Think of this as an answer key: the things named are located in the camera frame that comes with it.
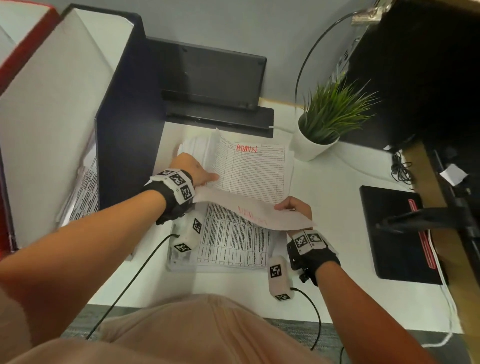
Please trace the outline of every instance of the black cable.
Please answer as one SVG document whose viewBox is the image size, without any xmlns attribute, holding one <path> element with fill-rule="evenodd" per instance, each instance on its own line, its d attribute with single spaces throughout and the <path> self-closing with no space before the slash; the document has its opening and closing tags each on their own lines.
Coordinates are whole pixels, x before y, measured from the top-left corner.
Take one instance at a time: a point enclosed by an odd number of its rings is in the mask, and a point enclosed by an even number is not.
<svg viewBox="0 0 480 364">
<path fill-rule="evenodd" d="M 291 290 L 291 291 L 300 292 L 300 293 L 303 294 L 305 297 L 307 297 L 307 300 L 310 301 L 310 303 L 312 304 L 313 308 L 315 309 L 315 312 L 317 313 L 317 316 L 318 316 L 318 334 L 317 334 L 317 338 L 315 339 L 315 342 L 313 343 L 312 347 L 310 348 L 310 350 L 312 351 L 313 349 L 315 349 L 315 346 L 317 346 L 318 339 L 320 338 L 320 333 L 322 332 L 322 321 L 320 320 L 320 314 L 318 313 L 318 310 L 317 310 L 317 308 L 315 307 L 315 304 L 314 304 L 313 301 L 310 299 L 310 297 L 307 296 L 306 293 L 304 293 L 303 291 L 300 291 L 298 288 L 295 288 L 295 287 L 291 287 L 290 290 Z"/>
<path fill-rule="evenodd" d="M 412 162 L 402 163 L 402 155 L 399 151 L 392 154 L 392 178 L 397 182 L 403 182 L 411 185 L 413 183 L 413 175 L 408 170 Z"/>
<path fill-rule="evenodd" d="M 298 90 L 298 87 L 299 87 L 299 81 L 300 81 L 300 76 L 301 76 L 301 73 L 303 71 L 303 68 L 305 67 L 305 64 L 307 63 L 308 61 L 308 58 L 310 57 L 310 55 L 312 54 L 313 50 L 315 49 L 315 47 L 317 46 L 317 44 L 323 39 L 323 37 L 330 31 L 332 30 L 335 25 L 341 23 L 342 21 L 344 21 L 345 19 L 348 19 L 349 17 L 351 16 L 354 16 L 354 15 L 357 15 L 361 12 L 366 12 L 367 10 L 366 9 L 362 9 L 362 10 L 357 10 L 356 12 L 351 12 L 350 14 L 347 14 L 347 15 L 344 15 L 342 16 L 340 19 L 338 19 L 335 23 L 333 23 L 331 26 L 329 26 L 327 28 L 327 30 L 325 30 L 323 32 L 323 34 L 317 39 L 317 41 L 315 42 L 315 44 L 313 45 L 312 49 L 310 49 L 310 52 L 308 52 L 307 54 L 307 57 L 305 57 L 305 60 L 303 61 L 303 64 L 300 68 L 300 72 L 299 72 L 299 76 L 297 77 L 297 83 L 295 84 L 295 103 L 297 103 L 297 90 Z"/>
<path fill-rule="evenodd" d="M 105 314 L 102 316 L 102 318 L 95 324 L 95 326 L 93 326 L 93 329 L 92 331 L 90 331 L 90 333 L 87 335 L 87 337 L 85 338 L 85 340 L 88 340 L 92 334 L 95 332 L 95 330 L 100 326 L 100 324 L 102 323 L 102 321 L 105 319 L 105 317 L 108 316 L 108 314 L 110 313 L 110 311 L 115 307 L 115 305 L 117 304 L 117 302 L 119 301 L 119 299 L 123 296 L 123 294 L 126 292 L 126 290 L 132 285 L 133 281 L 135 280 L 135 278 L 137 278 L 137 276 L 140 274 L 140 272 L 142 271 L 142 269 L 147 265 L 148 261 L 150 260 L 151 257 L 153 257 L 153 254 L 155 254 L 155 252 L 158 250 L 159 247 L 162 246 L 162 244 L 165 242 L 165 240 L 167 240 L 168 238 L 172 237 L 172 236 L 175 236 L 176 238 L 178 238 L 179 236 L 177 234 L 170 234 L 169 236 L 167 236 L 165 239 L 163 239 L 159 245 L 156 246 L 156 248 L 152 251 L 152 253 L 149 255 L 149 257 L 145 260 L 144 264 L 140 267 L 140 269 L 138 270 L 137 274 L 135 274 L 135 276 L 133 276 L 132 280 L 130 281 L 129 284 L 127 284 L 127 286 L 125 287 L 125 289 L 122 291 L 122 293 L 120 293 L 120 296 L 118 296 L 118 298 L 115 300 L 115 302 L 112 304 L 112 306 L 110 306 L 110 308 L 107 310 L 107 312 L 105 312 Z"/>
<path fill-rule="evenodd" d="M 344 349 L 345 349 L 345 346 L 342 346 L 342 350 L 340 350 L 340 364 L 342 364 L 342 354 Z"/>
</svg>

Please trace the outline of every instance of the gray carpet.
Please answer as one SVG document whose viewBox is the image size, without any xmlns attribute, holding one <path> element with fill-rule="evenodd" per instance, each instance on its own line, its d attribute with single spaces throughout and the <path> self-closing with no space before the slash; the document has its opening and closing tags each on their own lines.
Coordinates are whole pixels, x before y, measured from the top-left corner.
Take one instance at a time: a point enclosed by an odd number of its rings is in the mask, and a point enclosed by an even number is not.
<svg viewBox="0 0 480 364">
<path fill-rule="evenodd" d="M 62 337 L 85 338 L 107 309 L 107 306 L 88 304 L 63 333 Z M 135 311 L 137 311 L 137 309 L 131 307 L 114 307 L 108 316 L 122 316 Z M 276 319 L 266 320 L 305 346 L 311 347 L 317 337 L 318 323 Z M 410 330 L 410 333 L 420 343 L 439 342 L 445 335 L 444 333 L 439 332 L 415 330 Z M 98 336 L 93 334 L 92 338 L 97 340 Z M 316 350 L 318 350 L 323 356 L 330 358 L 334 363 L 339 363 L 341 348 L 342 342 L 340 341 L 333 325 L 322 324 L 322 334 L 320 335 Z M 449 343 L 442 348 L 430 350 L 437 361 L 441 364 L 470 364 L 470 358 L 461 335 L 454 335 Z M 349 363 L 350 360 L 348 359 L 348 353 L 344 351 L 342 364 Z"/>
</svg>

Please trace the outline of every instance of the desk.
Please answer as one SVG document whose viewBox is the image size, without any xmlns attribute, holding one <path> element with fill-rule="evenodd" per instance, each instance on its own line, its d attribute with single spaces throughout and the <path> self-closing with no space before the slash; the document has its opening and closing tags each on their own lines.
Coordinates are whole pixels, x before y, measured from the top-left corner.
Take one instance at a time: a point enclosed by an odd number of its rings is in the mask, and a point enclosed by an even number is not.
<svg viewBox="0 0 480 364">
<path fill-rule="evenodd" d="M 274 108 L 275 126 L 289 130 L 293 129 L 293 123 L 300 113 L 293 106 L 266 100 L 261 101 L 261 106 Z M 184 139 L 208 135 L 211 131 L 167 122 L 154 172 L 168 166 L 176 146 Z M 274 130 L 273 139 L 228 132 L 222 134 L 232 141 L 287 144 L 290 140 L 290 134 L 278 129 Z M 370 176 L 352 169 L 347 163 Z M 403 327 L 446 332 L 448 306 L 439 286 L 380 279 L 373 268 L 359 187 L 370 185 L 405 190 L 406 186 L 389 180 L 390 163 L 390 155 L 386 152 L 338 143 L 311 162 L 295 161 L 290 194 L 312 206 L 313 220 L 338 250 L 344 270 Z M 170 228 L 171 222 L 160 227 L 153 226 L 142 239 L 133 260 L 122 263 L 90 303 L 111 305 L 154 247 L 169 234 Z M 317 320 L 310 304 L 299 294 L 292 301 L 275 301 L 268 291 L 264 270 L 241 273 L 171 273 L 165 268 L 166 252 L 166 245 L 157 251 L 118 302 L 118 306 L 146 307 L 179 295 L 217 293 L 239 302 L 262 317 Z M 311 282 L 302 284 L 296 277 L 293 284 L 314 301 L 322 321 L 331 323 L 318 289 Z M 461 332 L 456 317 L 454 332 Z"/>
</svg>

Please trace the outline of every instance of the gray wall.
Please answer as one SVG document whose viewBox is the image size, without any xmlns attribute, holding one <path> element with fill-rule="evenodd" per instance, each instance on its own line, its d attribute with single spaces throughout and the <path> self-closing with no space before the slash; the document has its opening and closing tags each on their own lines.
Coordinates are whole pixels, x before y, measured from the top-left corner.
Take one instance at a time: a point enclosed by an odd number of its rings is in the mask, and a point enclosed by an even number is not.
<svg viewBox="0 0 480 364">
<path fill-rule="evenodd" d="M 71 0 L 48 1 L 62 11 Z M 300 66 L 318 36 L 348 12 L 374 0 L 76 0 L 136 12 L 148 36 L 267 57 L 262 96 L 293 102 Z M 311 55 L 301 95 L 325 82 L 356 30 L 345 20 Z"/>
</svg>

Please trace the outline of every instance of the red handwritten text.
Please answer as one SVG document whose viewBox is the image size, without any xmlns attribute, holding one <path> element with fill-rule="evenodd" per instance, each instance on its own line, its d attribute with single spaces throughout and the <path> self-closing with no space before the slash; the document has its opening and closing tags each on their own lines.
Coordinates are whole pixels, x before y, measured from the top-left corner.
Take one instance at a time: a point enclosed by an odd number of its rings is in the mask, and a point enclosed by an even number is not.
<svg viewBox="0 0 480 364">
<path fill-rule="evenodd" d="M 239 151 L 239 152 L 256 153 L 257 152 L 257 147 L 255 147 L 255 146 L 243 146 L 241 144 L 237 144 L 237 148 L 235 150 Z"/>
<path fill-rule="evenodd" d="M 258 218 L 254 214 L 252 214 L 249 210 L 238 206 L 239 208 L 239 215 L 244 216 L 247 220 L 250 220 L 254 224 L 268 226 L 265 219 Z"/>
</svg>

